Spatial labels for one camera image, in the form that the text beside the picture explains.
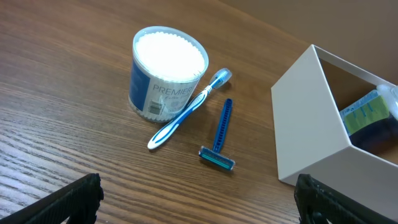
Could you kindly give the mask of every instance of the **open box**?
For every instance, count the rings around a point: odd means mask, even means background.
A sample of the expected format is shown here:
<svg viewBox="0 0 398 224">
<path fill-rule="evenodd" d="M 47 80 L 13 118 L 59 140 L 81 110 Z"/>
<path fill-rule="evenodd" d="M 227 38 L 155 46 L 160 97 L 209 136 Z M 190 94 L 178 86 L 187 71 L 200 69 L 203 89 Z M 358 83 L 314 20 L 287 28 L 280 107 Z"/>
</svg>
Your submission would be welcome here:
<svg viewBox="0 0 398 224">
<path fill-rule="evenodd" d="M 398 219 L 398 147 L 375 155 L 352 145 L 339 114 L 380 84 L 395 86 L 311 45 L 271 88 L 279 180 L 311 174 Z"/>
</svg>

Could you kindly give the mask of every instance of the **barcode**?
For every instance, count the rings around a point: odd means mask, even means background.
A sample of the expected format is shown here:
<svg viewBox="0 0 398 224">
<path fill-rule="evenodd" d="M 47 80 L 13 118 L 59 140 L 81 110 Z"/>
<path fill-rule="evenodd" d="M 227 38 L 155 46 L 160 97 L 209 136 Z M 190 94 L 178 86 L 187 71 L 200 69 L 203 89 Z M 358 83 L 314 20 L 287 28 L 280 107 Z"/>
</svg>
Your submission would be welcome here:
<svg viewBox="0 0 398 224">
<path fill-rule="evenodd" d="M 150 106 L 149 106 L 149 112 L 150 113 L 159 115 L 161 110 L 162 110 L 162 104 L 155 103 L 153 101 L 150 102 Z"/>
</svg>

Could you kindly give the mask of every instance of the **brown wall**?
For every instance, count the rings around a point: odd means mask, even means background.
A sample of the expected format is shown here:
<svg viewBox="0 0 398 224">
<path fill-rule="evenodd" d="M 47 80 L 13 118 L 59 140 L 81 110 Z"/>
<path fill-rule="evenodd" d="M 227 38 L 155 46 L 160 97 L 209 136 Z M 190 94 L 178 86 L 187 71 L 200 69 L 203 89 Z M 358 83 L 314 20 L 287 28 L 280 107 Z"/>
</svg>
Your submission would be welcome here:
<svg viewBox="0 0 398 224">
<path fill-rule="evenodd" d="M 398 1 L 220 1 L 398 84 Z"/>
</svg>

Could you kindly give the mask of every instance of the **white box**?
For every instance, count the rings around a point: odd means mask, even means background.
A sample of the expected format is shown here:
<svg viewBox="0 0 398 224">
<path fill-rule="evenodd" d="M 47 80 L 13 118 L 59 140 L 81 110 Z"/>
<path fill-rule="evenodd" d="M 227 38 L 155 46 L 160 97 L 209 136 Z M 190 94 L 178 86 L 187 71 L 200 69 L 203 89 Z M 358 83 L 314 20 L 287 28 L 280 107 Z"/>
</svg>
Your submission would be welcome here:
<svg viewBox="0 0 398 224">
<path fill-rule="evenodd" d="M 271 88 L 279 180 L 295 185 L 299 174 L 311 174 L 398 219 L 398 166 L 351 144 L 322 61 L 369 85 L 395 86 L 311 45 Z"/>
</svg>

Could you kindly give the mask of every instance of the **cotton swab container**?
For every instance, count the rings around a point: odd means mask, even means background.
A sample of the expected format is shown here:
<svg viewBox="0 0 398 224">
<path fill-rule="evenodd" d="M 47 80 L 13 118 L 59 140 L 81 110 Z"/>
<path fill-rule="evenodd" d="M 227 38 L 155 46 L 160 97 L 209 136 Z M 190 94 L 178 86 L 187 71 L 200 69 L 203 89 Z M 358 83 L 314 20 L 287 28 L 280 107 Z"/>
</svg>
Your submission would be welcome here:
<svg viewBox="0 0 398 224">
<path fill-rule="evenodd" d="M 170 121 L 184 109 L 208 64 L 206 50 L 188 34 L 162 26 L 140 30 L 132 41 L 132 108 L 150 121 Z"/>
</svg>

